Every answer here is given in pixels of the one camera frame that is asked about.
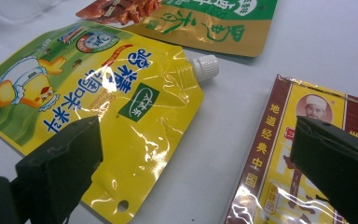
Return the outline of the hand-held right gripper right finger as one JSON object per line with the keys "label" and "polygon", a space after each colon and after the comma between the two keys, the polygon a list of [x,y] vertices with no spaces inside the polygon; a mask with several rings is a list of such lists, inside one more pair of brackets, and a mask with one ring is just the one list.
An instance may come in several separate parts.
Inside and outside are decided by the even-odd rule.
{"label": "hand-held right gripper right finger", "polygon": [[290,161],[351,224],[358,224],[358,137],[299,116]]}

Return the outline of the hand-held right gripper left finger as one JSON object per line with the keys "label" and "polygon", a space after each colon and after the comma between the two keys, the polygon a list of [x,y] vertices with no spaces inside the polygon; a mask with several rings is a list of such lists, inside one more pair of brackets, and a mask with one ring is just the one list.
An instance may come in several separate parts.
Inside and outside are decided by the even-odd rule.
{"label": "hand-held right gripper left finger", "polygon": [[68,124],[16,164],[21,218],[32,224],[62,224],[102,161],[99,119]]}

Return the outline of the yellow spout pouch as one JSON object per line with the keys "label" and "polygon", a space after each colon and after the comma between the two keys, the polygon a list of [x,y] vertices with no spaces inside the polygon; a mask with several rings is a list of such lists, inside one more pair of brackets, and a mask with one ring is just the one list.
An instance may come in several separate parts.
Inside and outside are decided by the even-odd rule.
{"label": "yellow spout pouch", "polygon": [[47,32],[0,64],[0,136],[27,155],[69,124],[100,122],[103,162],[83,202],[128,224],[217,76],[215,56],[81,21]]}

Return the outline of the clear plastic container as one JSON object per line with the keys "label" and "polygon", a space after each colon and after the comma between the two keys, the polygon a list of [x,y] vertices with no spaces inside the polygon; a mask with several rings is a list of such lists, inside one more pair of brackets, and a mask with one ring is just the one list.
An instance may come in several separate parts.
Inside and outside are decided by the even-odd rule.
{"label": "clear plastic container", "polygon": [[64,0],[0,0],[0,23],[21,24],[50,11]]}

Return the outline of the green and gold snack packet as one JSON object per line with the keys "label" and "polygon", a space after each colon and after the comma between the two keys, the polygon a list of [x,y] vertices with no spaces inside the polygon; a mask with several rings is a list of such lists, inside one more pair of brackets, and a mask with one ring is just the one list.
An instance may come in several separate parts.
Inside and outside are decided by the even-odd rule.
{"label": "green and gold snack packet", "polygon": [[94,0],[76,15],[193,49],[256,57],[278,0]]}

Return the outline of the white table sheet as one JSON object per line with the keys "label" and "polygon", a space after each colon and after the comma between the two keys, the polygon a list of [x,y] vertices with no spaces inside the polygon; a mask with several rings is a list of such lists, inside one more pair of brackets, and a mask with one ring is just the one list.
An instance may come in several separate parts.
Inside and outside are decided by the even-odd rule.
{"label": "white table sheet", "polygon": [[278,0],[263,52],[219,63],[131,224],[223,224],[277,75],[358,96],[358,0]]}

